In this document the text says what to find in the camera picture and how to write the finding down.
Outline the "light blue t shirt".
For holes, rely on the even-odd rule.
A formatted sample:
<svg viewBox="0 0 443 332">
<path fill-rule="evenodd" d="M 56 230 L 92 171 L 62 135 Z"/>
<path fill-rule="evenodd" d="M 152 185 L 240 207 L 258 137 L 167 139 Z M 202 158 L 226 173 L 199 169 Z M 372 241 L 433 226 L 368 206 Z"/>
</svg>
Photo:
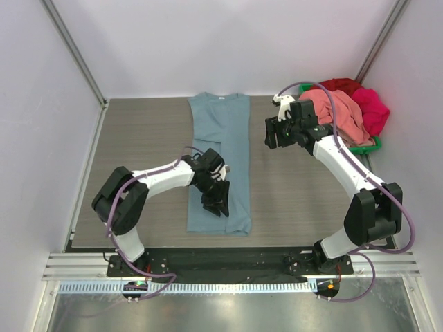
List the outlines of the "light blue t shirt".
<svg viewBox="0 0 443 332">
<path fill-rule="evenodd" d="M 203 208 L 201 192 L 189 188 L 187 231 L 247 236 L 251 231 L 250 203 L 250 97 L 234 93 L 200 93 L 188 99 L 193 119 L 192 146 L 214 149 L 230 167 L 229 216 Z"/>
</svg>

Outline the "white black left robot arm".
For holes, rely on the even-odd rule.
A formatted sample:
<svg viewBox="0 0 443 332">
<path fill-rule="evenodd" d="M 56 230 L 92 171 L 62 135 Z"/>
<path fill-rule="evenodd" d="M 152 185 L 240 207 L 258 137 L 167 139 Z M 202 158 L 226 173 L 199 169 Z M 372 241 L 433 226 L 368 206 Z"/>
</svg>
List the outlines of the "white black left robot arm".
<svg viewBox="0 0 443 332">
<path fill-rule="evenodd" d="M 131 276 L 148 275 L 149 255 L 141 243 L 136 225 L 145 202 L 178 187 L 193 186 L 201 193 L 202 208 L 220 217 L 229 216 L 230 167 L 214 149 L 182 155 L 162 167 L 130 171 L 117 167 L 91 202 L 91 208 L 105 225 Z"/>
</svg>

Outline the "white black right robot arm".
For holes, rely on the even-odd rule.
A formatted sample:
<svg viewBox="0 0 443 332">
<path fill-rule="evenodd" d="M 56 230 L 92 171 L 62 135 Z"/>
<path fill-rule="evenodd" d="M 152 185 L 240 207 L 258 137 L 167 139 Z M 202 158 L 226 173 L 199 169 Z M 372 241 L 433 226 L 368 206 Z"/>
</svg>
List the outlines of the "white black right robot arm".
<svg viewBox="0 0 443 332">
<path fill-rule="evenodd" d="M 350 198 L 343 227 L 314 244 L 314 269 L 333 273 L 349 252 L 397 234 L 402 226 L 400 186 L 385 183 L 357 160 L 334 136 L 332 125 L 319 123 L 311 100 L 276 95 L 273 104 L 279 111 L 265 120 L 265 145 L 275 149 L 297 144 L 306 149 L 328 168 Z"/>
</svg>

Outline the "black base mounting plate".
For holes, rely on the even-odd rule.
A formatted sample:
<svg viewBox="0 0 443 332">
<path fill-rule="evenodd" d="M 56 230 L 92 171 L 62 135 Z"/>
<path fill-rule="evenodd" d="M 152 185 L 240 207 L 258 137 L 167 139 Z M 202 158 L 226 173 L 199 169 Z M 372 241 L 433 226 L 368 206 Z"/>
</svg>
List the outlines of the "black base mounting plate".
<svg viewBox="0 0 443 332">
<path fill-rule="evenodd" d="M 271 284 L 300 282 L 308 275 L 351 275 L 349 256 L 322 262 L 309 246 L 250 248 L 148 248 L 136 267 L 165 283 L 168 273 L 182 284 Z"/>
</svg>

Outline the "salmon pink t shirt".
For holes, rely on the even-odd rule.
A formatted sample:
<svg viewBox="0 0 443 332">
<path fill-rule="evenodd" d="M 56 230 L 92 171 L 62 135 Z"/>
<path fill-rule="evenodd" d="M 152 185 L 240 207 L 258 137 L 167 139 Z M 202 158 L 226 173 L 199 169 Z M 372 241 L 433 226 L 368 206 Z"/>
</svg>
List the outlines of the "salmon pink t shirt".
<svg viewBox="0 0 443 332">
<path fill-rule="evenodd" d="M 366 131 L 363 126 L 363 118 L 361 109 L 358 104 L 347 94 L 342 91 L 330 91 L 335 109 L 337 130 L 340 129 L 360 129 Z M 311 100 L 314 103 L 314 111 L 318 116 L 320 125 L 331 125 L 333 123 L 332 105 L 326 93 L 320 89 L 305 91 L 300 96 L 301 100 Z"/>
</svg>

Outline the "dark red t shirt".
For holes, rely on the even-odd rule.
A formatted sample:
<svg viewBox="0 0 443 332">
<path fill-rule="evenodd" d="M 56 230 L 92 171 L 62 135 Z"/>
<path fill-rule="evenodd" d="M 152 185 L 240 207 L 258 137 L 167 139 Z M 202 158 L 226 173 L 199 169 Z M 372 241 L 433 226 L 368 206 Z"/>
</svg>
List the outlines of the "dark red t shirt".
<svg viewBox="0 0 443 332">
<path fill-rule="evenodd" d="M 320 83 L 329 91 L 342 91 L 348 96 L 352 96 L 355 91 L 362 89 L 363 86 L 350 78 L 333 78 Z"/>
</svg>

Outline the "green plastic bin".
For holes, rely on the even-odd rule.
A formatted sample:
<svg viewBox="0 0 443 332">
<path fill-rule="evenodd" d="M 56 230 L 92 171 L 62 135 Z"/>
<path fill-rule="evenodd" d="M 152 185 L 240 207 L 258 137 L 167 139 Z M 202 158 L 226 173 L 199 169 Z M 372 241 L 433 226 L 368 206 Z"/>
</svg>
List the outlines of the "green plastic bin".
<svg viewBox="0 0 443 332">
<path fill-rule="evenodd" d="M 364 155 L 369 154 L 381 148 L 381 139 L 379 136 L 370 136 L 374 141 L 375 145 L 371 147 L 351 147 L 349 148 L 353 154 Z"/>
</svg>

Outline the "beige t shirt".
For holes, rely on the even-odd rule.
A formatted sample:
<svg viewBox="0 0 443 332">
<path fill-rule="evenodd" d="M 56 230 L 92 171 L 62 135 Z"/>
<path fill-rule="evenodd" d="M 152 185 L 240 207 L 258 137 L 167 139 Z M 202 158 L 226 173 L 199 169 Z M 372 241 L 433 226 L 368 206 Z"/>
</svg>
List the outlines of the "beige t shirt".
<svg viewBox="0 0 443 332">
<path fill-rule="evenodd" d="M 375 145 L 375 141 L 364 131 L 360 129 L 340 129 L 338 135 L 342 138 L 345 146 L 351 147 L 371 147 Z"/>
</svg>

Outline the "magenta t shirt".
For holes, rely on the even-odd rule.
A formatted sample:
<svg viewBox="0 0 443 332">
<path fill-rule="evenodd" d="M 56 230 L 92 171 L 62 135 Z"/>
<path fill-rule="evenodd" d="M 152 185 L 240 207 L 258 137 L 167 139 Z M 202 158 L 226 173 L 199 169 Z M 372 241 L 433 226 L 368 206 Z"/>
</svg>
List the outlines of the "magenta t shirt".
<svg viewBox="0 0 443 332">
<path fill-rule="evenodd" d="M 388 121 L 390 109 L 373 89 L 359 88 L 352 94 L 352 99 L 361 109 L 366 131 L 371 136 L 379 136 Z"/>
</svg>

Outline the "aluminium frame post right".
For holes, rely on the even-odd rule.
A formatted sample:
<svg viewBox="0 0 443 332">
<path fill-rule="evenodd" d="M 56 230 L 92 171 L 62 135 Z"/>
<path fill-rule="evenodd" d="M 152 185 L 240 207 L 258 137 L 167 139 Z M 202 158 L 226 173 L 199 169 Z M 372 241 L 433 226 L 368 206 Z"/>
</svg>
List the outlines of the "aluminium frame post right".
<svg viewBox="0 0 443 332">
<path fill-rule="evenodd" d="M 410 0 L 396 0 L 394 2 L 393 7 L 391 8 L 381 27 L 381 30 L 379 31 L 358 73 L 356 74 L 355 80 L 358 83 L 362 84 L 364 79 L 367 77 L 370 69 L 381 53 L 383 47 L 386 45 L 390 35 L 395 29 L 395 26 L 399 23 L 399 20 L 403 16 L 409 4 Z"/>
</svg>

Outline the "aluminium frame post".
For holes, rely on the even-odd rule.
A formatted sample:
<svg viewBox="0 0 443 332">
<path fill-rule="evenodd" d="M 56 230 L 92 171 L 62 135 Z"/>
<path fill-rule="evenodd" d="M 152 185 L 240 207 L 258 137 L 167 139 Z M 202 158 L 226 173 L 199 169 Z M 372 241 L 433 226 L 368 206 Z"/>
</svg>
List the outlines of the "aluminium frame post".
<svg viewBox="0 0 443 332">
<path fill-rule="evenodd" d="M 355 80 L 358 83 L 362 84 L 364 79 L 367 77 L 370 69 L 381 53 L 383 47 L 386 45 L 390 35 L 395 29 L 395 26 L 399 23 L 399 20 L 403 16 L 409 4 L 410 0 L 396 0 L 394 2 L 393 7 L 391 8 L 381 27 L 381 30 L 379 31 L 358 73 L 356 74 Z"/>
<path fill-rule="evenodd" d="M 55 4 L 51 0 L 41 0 L 41 5 L 46 11 L 49 19 L 53 23 L 56 31 L 60 35 L 64 45 L 66 46 L 68 52 L 70 53 L 73 61 L 75 62 L 77 68 L 94 94 L 96 100 L 102 108 L 105 108 L 107 105 L 107 99 L 103 95 L 100 90 L 96 80 L 94 79 L 92 72 L 90 71 L 87 63 L 85 62 L 74 38 L 69 32 L 68 27 L 66 26 L 60 12 L 56 8 Z"/>
</svg>

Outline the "aluminium front rail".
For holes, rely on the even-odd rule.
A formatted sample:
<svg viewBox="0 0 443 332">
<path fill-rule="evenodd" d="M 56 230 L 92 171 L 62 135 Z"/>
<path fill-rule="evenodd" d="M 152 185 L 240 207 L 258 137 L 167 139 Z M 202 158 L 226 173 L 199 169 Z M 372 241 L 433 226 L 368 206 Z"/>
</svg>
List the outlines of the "aluminium front rail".
<svg viewBox="0 0 443 332">
<path fill-rule="evenodd" d="M 411 252 L 400 255 L 387 255 L 382 252 L 363 250 L 350 257 L 354 269 L 351 275 L 336 273 L 331 275 L 308 275 L 303 278 L 337 277 L 397 277 L 418 276 L 420 274 L 416 260 Z M 109 252 L 51 254 L 46 263 L 42 279 L 44 281 L 73 280 L 137 280 L 154 279 L 156 275 L 139 275 L 122 262 L 118 255 Z"/>
</svg>

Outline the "aluminium frame post left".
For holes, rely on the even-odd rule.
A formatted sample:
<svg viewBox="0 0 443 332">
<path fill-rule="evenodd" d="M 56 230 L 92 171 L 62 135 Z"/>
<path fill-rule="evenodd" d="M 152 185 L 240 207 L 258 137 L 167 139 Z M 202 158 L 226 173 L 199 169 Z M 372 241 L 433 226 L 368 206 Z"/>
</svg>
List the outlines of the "aluminium frame post left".
<svg viewBox="0 0 443 332">
<path fill-rule="evenodd" d="M 73 61 L 75 62 L 77 68 L 94 94 L 96 100 L 102 108 L 105 108 L 107 105 L 107 99 L 103 95 L 100 90 L 96 80 L 94 79 L 92 72 L 90 71 L 87 63 L 85 62 L 74 38 L 69 32 L 68 27 L 66 26 L 60 12 L 56 8 L 55 4 L 51 0 L 41 0 L 41 5 L 46 11 L 49 19 L 53 23 L 56 31 L 60 35 L 64 45 L 66 46 L 68 52 L 70 53 Z"/>
</svg>

